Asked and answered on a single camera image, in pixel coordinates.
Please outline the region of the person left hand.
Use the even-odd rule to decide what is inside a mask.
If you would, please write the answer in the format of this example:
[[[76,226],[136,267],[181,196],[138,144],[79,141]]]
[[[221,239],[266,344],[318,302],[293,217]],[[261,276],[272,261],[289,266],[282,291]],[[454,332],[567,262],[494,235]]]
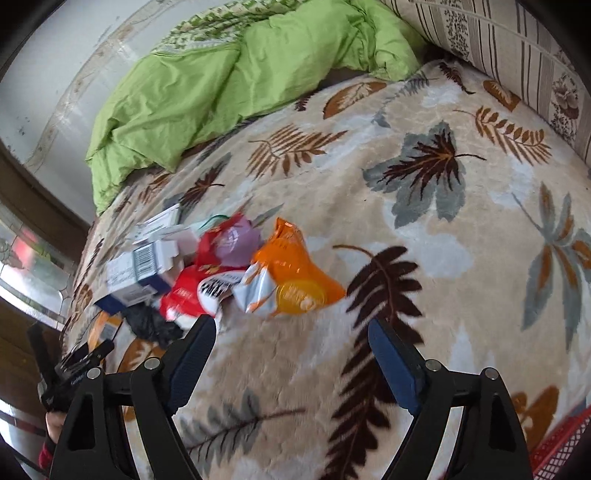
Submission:
[[[45,423],[48,438],[54,443],[59,442],[64,423],[66,420],[66,413],[63,412],[47,412],[45,415]]]

